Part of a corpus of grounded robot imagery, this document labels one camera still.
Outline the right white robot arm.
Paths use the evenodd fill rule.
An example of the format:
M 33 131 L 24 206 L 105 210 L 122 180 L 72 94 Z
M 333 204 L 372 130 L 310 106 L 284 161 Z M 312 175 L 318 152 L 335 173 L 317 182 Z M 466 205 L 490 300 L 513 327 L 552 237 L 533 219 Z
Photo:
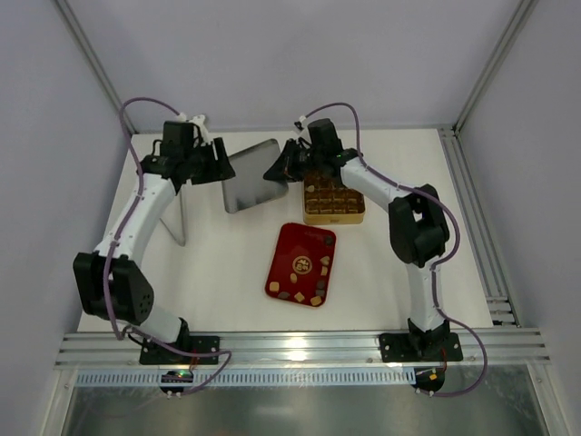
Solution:
M 448 356 L 450 321 L 438 307 L 439 266 L 450 233 L 437 190 L 424 184 L 405 187 L 363 163 L 360 149 L 342 145 L 334 123 L 323 118 L 309 123 L 309 139 L 286 141 L 281 154 L 263 174 L 272 182 L 302 182 L 318 172 L 370 199 L 389 218 L 389 243 L 406 265 L 411 309 L 409 332 L 388 335 L 384 349 L 398 362 L 410 357 L 435 361 Z

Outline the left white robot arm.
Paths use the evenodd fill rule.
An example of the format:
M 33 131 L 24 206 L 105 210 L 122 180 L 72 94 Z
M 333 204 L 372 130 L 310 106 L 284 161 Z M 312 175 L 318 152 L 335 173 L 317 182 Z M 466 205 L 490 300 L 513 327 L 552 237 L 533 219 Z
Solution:
M 85 313 L 108 321 L 118 337 L 142 335 L 168 351 L 189 351 L 184 319 L 159 307 L 141 270 L 143 256 L 166 209 L 187 184 L 234 177 L 221 137 L 211 138 L 203 114 L 180 114 L 144 157 L 135 156 L 137 181 L 113 228 L 89 253 L 78 253 L 73 269 Z

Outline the silver tin lid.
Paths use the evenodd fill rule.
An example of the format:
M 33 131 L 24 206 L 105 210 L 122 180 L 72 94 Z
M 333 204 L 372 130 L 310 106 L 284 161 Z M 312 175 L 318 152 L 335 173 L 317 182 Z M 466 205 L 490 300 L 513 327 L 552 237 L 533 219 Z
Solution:
M 229 156 L 235 176 L 222 181 L 222 198 L 227 213 L 278 200 L 288 193 L 286 182 L 263 178 L 280 154 L 278 141 L 271 138 Z

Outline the metal tongs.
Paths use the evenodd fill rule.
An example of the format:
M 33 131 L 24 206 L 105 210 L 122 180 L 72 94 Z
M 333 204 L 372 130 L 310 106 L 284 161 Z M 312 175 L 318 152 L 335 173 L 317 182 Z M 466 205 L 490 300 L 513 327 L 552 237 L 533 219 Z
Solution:
M 186 245 L 188 239 L 187 208 L 183 191 L 177 194 L 162 213 L 160 223 L 178 246 L 184 247 Z

